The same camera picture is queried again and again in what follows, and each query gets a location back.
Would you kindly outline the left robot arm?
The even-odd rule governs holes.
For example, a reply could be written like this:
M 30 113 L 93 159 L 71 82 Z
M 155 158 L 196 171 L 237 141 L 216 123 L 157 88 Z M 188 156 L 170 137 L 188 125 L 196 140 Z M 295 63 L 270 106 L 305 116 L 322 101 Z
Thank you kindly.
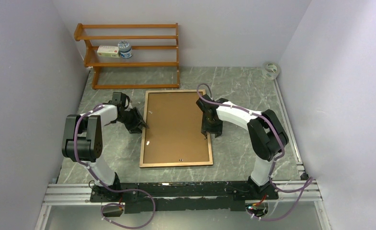
M 85 168 L 109 201 L 118 200 L 122 194 L 117 173 L 102 156 L 103 128 L 115 123 L 123 124 L 130 134 L 141 134 L 148 127 L 130 97 L 114 92 L 109 102 L 80 115 L 68 115 L 62 139 L 63 156 Z

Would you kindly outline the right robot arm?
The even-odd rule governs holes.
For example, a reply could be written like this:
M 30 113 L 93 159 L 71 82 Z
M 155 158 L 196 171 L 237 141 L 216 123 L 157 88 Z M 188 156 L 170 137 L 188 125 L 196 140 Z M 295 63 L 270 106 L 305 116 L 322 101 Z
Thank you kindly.
M 252 198 L 261 198 L 270 184 L 274 158 L 288 143 L 288 136 L 276 113 L 270 109 L 264 112 L 246 109 L 224 98 L 213 101 L 207 94 L 199 97 L 196 105 L 203 113 L 201 133 L 205 137 L 208 134 L 214 134 L 216 138 L 221 136 L 224 122 L 248 131 L 256 154 L 248 193 Z

